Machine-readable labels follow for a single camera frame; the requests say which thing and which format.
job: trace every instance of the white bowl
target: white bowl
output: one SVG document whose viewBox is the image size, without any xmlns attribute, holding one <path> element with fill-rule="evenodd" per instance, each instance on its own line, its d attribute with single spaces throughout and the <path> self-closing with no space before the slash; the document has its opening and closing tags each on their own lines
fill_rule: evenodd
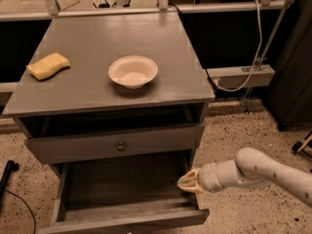
<svg viewBox="0 0 312 234">
<path fill-rule="evenodd" d="M 138 89 L 153 80 L 157 64 L 150 58 L 129 56 L 117 59 L 108 69 L 112 81 L 129 89 Z"/>
</svg>

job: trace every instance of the aluminum rail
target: aluminum rail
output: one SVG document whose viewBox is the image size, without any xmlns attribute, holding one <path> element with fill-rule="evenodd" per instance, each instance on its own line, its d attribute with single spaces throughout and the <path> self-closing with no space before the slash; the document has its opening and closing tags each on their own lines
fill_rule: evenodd
<svg viewBox="0 0 312 234">
<path fill-rule="evenodd" d="M 272 1 L 270 5 L 260 6 L 260 10 L 281 10 L 285 1 Z M 226 4 L 199 4 L 199 5 L 178 5 L 183 14 L 194 13 L 220 13 L 220 12 L 242 12 L 255 11 L 255 2 L 244 3 L 226 3 Z M 168 10 L 159 8 L 110 8 L 110 9 L 90 9 L 80 11 L 60 11 L 57 15 L 50 15 L 48 12 L 33 13 L 8 13 L 0 14 L 0 21 L 14 20 L 52 20 L 57 17 L 85 17 L 96 15 L 125 15 L 125 14 L 145 14 L 145 13 L 170 13 L 176 12 L 175 7 L 169 7 Z"/>
</svg>

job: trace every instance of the speckled floor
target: speckled floor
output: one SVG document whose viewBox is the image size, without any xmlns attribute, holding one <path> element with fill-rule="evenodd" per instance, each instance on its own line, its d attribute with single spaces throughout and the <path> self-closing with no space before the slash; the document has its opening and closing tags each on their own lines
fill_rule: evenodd
<svg viewBox="0 0 312 234">
<path fill-rule="evenodd" d="M 311 126 L 290 127 L 280 133 L 259 100 L 252 101 L 250 109 L 251 114 L 246 115 L 235 101 L 210 105 L 194 166 L 232 159 L 240 148 L 251 146 L 283 164 L 311 173 L 312 160 L 291 152 L 293 144 L 303 140 Z M 40 228 L 49 225 L 59 179 L 32 156 L 23 141 L 14 122 L 0 118 L 0 175 L 8 160 L 19 163 L 19 171 L 12 174 L 7 188 L 29 204 Z M 228 188 L 200 195 L 198 201 L 201 209 L 211 212 L 203 225 L 156 233 L 312 233 L 312 209 L 274 184 L 265 189 Z M 5 192 L 0 205 L 0 233 L 32 233 L 32 228 L 26 206 Z"/>
</svg>

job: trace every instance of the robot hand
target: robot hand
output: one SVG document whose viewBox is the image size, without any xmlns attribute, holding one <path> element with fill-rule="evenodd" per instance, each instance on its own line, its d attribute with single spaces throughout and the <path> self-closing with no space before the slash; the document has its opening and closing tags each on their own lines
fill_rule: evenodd
<svg viewBox="0 0 312 234">
<path fill-rule="evenodd" d="M 193 193 L 217 192 L 226 187 L 263 188 L 273 182 L 312 208 L 312 175 L 285 166 L 253 149 L 243 148 L 235 159 L 210 163 L 181 177 L 177 186 Z"/>
</svg>

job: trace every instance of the drawer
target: drawer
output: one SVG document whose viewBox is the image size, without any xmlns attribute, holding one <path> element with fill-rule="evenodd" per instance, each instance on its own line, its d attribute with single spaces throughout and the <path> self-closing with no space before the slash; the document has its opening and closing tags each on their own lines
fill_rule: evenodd
<svg viewBox="0 0 312 234">
<path fill-rule="evenodd" d="M 42 164 L 122 157 L 143 153 L 194 149 L 204 124 L 158 130 L 136 130 L 117 134 L 92 133 L 73 136 L 29 138 L 25 145 Z"/>
<path fill-rule="evenodd" d="M 146 233 L 203 224 L 209 210 L 185 194 L 187 151 L 145 154 L 64 165 L 51 233 Z"/>
</svg>

